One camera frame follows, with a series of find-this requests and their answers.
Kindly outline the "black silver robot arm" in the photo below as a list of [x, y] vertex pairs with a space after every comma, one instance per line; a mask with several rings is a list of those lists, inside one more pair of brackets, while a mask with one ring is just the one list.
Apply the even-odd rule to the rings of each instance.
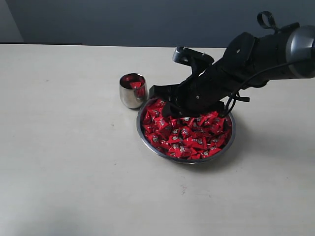
[[150, 88], [150, 98], [166, 103], [162, 114], [195, 117], [219, 109], [227, 115], [229, 106], [222, 99], [248, 102], [239, 96], [242, 89], [261, 88], [270, 80], [313, 78], [315, 28], [292, 24], [261, 38], [244, 32], [230, 42], [219, 60], [177, 47], [173, 60], [189, 66], [191, 75], [179, 84]]

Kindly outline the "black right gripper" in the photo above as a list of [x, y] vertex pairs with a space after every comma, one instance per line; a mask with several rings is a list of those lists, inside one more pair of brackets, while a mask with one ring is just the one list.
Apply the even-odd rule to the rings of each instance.
[[195, 117], [223, 106], [220, 100], [232, 94], [246, 79], [244, 64], [236, 62], [184, 62], [192, 74], [180, 84], [149, 89], [149, 98], [166, 102], [161, 115], [164, 118]]

